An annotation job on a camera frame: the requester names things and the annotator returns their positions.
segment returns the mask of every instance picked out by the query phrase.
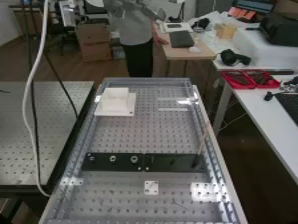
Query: black device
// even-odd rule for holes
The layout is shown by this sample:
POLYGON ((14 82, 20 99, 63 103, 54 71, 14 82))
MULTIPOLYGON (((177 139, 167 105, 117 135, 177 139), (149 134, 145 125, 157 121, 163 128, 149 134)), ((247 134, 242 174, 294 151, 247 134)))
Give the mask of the black device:
POLYGON ((267 15, 259 26, 268 43, 298 47, 298 14, 267 15))
POLYGON ((194 27, 200 27, 200 28, 204 30, 206 27, 207 27, 207 25, 208 25, 208 23, 210 23, 210 20, 208 20, 207 18, 204 18, 204 19, 199 19, 199 20, 192 24, 191 29, 192 29, 194 27))
POLYGON ((275 94, 275 97, 290 115, 292 121, 298 125, 298 94, 275 94))
POLYGON ((255 11, 260 14, 267 14, 272 12, 275 4, 275 0, 235 0, 232 6, 255 11))
POLYGON ((170 33, 170 44, 173 48, 187 48, 194 45, 189 31, 177 31, 170 33))
POLYGON ((222 63, 227 66, 235 65, 235 63, 238 62, 240 62, 243 65, 248 65, 251 62, 250 57, 240 54, 235 54, 230 49, 220 52, 220 60, 222 63))

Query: keyboard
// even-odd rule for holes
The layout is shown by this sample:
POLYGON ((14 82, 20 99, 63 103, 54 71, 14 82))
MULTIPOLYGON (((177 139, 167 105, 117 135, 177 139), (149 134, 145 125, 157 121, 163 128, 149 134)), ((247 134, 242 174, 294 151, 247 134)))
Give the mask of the keyboard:
POLYGON ((276 94, 280 105, 298 126, 298 94, 276 94))

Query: cable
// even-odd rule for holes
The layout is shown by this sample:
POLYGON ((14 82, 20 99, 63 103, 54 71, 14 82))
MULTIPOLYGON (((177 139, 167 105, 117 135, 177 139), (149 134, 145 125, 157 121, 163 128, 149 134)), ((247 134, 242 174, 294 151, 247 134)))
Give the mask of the cable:
MULTIPOLYGON (((33 9, 32 9, 32 0, 29 0, 29 14, 30 14, 30 19, 34 27, 34 34, 36 37, 38 36, 37 33, 37 25, 36 25, 36 20, 34 20, 34 15, 33 15, 33 9)), ((28 52, 28 58, 29 58, 29 69, 32 69, 32 46, 30 46, 30 38, 28 35, 28 46, 29 46, 29 52, 28 52)), ((32 79, 32 84, 30 84, 30 105, 32 105, 32 115, 33 115, 33 124, 34 124, 34 144, 36 144, 36 155, 37 155, 37 166, 38 166, 38 181, 41 181, 41 169, 40 169, 40 137, 38 137, 38 120, 37 120, 37 109, 36 109, 36 100, 34 100, 34 80, 32 79)))
POLYGON ((215 7, 216 7, 216 0, 212 0, 212 7, 211 7, 211 11, 215 11, 215 7))
POLYGON ((69 95, 67 90, 66 90, 66 88, 65 88, 65 86, 63 86, 63 84, 62 84, 62 81, 61 81, 61 78, 59 78, 59 76, 58 76, 57 70, 55 70, 54 67, 53 67, 53 63, 51 63, 51 61, 50 61, 49 56, 47 56, 46 53, 43 53, 43 57, 45 57, 45 59, 46 59, 46 61, 47 61, 47 63, 49 63, 49 67, 50 67, 50 69, 51 69, 51 71, 53 71, 53 74, 54 74, 54 76, 55 76, 55 79, 58 80, 58 83, 59 83, 59 85, 61 85, 61 88, 62 88, 62 90, 63 90, 63 93, 65 93, 65 95, 66 95, 66 97, 67 97, 67 100, 69 100, 69 102, 70 102, 70 105, 71 105, 71 108, 73 108, 73 111, 74 111, 74 114, 75 114, 75 118, 77 118, 77 117, 78 117, 78 114, 77 114, 77 109, 75 109, 74 103, 73 103, 73 101, 71 101, 70 95, 69 95))
MULTIPOLYGON (((25 4, 24 0, 21 0, 21 12, 24 17, 24 30, 25 30, 25 39, 26 39, 26 53, 28 53, 28 65, 29 71, 32 69, 32 45, 30 45, 30 36, 29 36, 29 27, 28 27, 28 20, 25 15, 25 4)), ((29 12, 30 16, 32 13, 32 0, 29 1, 29 12)), ((37 123, 37 112, 36 112, 36 102, 34 102, 34 81, 32 80, 30 84, 30 106, 32 106, 32 114, 33 114, 33 125, 34 125, 34 145, 37 150, 37 162, 40 167, 40 141, 38 141, 38 123, 37 123)))
POLYGON ((222 129, 219 129, 219 132, 230 125, 232 124, 235 121, 238 121, 243 116, 246 115, 246 113, 243 113, 239 117, 236 117, 231 122, 228 122, 224 127, 222 129))
POLYGON ((32 23, 33 23, 33 27, 34 27, 34 35, 37 37, 38 31, 37 31, 37 24, 36 24, 34 15, 33 15, 33 9, 32 9, 32 0, 29 0, 29 12, 30 12, 30 19, 32 19, 32 23))
POLYGON ((238 104, 239 102, 236 101, 236 102, 232 102, 232 103, 230 103, 230 105, 227 106, 227 108, 226 108, 226 111, 235 105, 235 104, 238 104))
POLYGON ((32 84, 32 80, 34 78, 36 70, 37 70, 40 60, 41 60, 41 57, 42 57, 42 51, 43 51, 43 45, 45 45, 46 28, 47 28, 47 1, 49 0, 45 0, 45 2, 43 2, 43 18, 42 18, 42 31, 41 31, 40 48, 38 48, 38 53, 37 53, 37 57, 36 57, 36 60, 34 60, 34 64, 32 66, 32 70, 30 70, 30 73, 29 73, 29 77, 28 77, 28 80, 26 80, 24 98, 22 98, 22 119, 24 119, 25 127, 26 127, 28 132, 29 132, 29 136, 30 136, 30 142, 32 142, 32 147, 33 147, 33 155, 34 155, 34 163, 36 163, 36 185, 37 185, 37 188, 40 190, 40 193, 46 197, 49 197, 49 195, 43 192, 42 188, 41 188, 40 178, 38 178, 38 173, 40 173, 38 155, 37 155, 37 148, 36 148, 36 144, 34 144, 36 143, 34 135, 33 135, 32 128, 29 126, 28 118, 26 118, 26 102, 28 102, 30 84, 32 84))
MULTIPOLYGON (((30 12, 30 19, 32 19, 33 27, 34 27, 34 33, 36 33, 36 36, 38 36, 37 23, 36 23, 36 19, 34 19, 33 11, 32 11, 32 0, 29 0, 29 12, 30 12)), ((50 69, 51 69, 51 71, 53 71, 54 77, 55 77, 55 79, 57 79, 57 81, 58 81, 58 83, 59 83, 59 86, 61 86, 61 88, 62 88, 62 90, 63 90, 63 93, 65 93, 65 95, 66 95, 66 97, 67 97, 67 100, 69 100, 69 102, 70 102, 70 105, 71 105, 71 108, 73 108, 73 111, 74 111, 74 115, 75 115, 75 119, 77 119, 77 117, 78 117, 78 113, 77 113, 75 106, 74 106, 74 103, 73 103, 73 101, 71 101, 70 95, 69 95, 67 90, 66 90, 66 88, 65 88, 65 86, 63 86, 63 84, 62 84, 61 78, 59 78, 59 76, 58 76, 57 70, 55 70, 54 67, 53 67, 53 63, 51 63, 51 61, 50 61, 50 59, 49 59, 47 54, 43 53, 43 56, 45 56, 45 59, 46 59, 46 61, 47 61, 47 63, 49 63, 49 67, 50 67, 50 69)))

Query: metal bracket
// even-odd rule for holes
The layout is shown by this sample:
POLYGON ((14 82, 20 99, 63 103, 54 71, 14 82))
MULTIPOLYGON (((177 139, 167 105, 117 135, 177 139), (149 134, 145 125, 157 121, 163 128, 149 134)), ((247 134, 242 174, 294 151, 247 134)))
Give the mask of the metal bracket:
POLYGON ((204 163, 195 154, 86 153, 83 171, 204 173, 204 163))

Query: floor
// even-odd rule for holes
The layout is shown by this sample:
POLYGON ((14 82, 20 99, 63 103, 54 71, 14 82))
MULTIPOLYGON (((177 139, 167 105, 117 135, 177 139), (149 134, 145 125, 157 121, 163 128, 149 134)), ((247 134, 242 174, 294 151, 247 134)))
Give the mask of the floor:
MULTIPOLYGON (((0 81, 25 81, 28 76, 25 52, 21 39, 0 47, 0 81)), ((105 77, 127 76, 123 60, 83 63, 75 46, 65 48, 63 56, 59 56, 58 49, 53 48, 49 56, 63 81, 94 81, 98 85, 105 77)), ((208 63, 191 62, 187 67, 187 76, 198 85, 200 94, 204 91, 208 63)), ((171 63, 170 76, 178 77, 182 74, 182 67, 182 62, 171 63)), ((165 58, 161 49, 155 47, 154 75, 163 76, 163 73, 165 58)), ((54 80, 45 61, 38 67, 36 80, 54 80)), ((224 121, 228 122, 242 113, 240 105, 235 104, 226 114, 224 121)), ((218 142, 248 223, 298 222, 296 184, 247 116, 219 133, 218 142)), ((34 224, 37 220, 22 205, 13 224, 34 224)))

